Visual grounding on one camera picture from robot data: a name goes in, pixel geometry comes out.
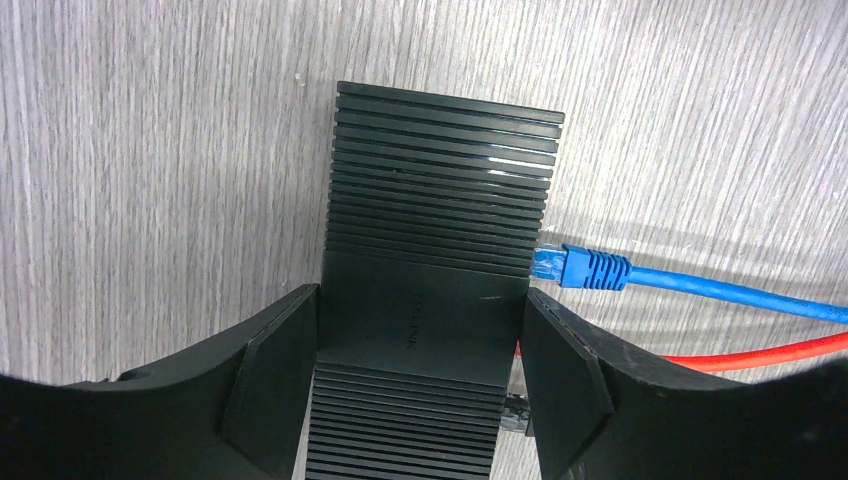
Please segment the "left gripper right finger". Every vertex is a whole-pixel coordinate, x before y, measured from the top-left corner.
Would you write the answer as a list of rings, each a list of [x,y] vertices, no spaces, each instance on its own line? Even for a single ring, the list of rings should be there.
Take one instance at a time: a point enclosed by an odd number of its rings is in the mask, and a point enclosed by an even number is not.
[[[676,365],[542,291],[520,337],[545,479],[843,479],[847,363],[745,384]]]

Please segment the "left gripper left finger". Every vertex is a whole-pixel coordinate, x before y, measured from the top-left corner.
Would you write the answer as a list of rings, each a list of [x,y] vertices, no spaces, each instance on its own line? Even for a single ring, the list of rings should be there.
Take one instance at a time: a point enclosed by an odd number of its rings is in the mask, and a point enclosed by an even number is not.
[[[1,379],[5,479],[288,479],[316,363],[318,288],[115,380]]]

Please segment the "black ribbed network switch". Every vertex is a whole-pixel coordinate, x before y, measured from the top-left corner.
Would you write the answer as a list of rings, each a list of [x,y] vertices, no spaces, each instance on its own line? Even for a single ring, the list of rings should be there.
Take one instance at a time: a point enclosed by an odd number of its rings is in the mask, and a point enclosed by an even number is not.
[[[341,81],[309,479],[489,477],[564,116]]]

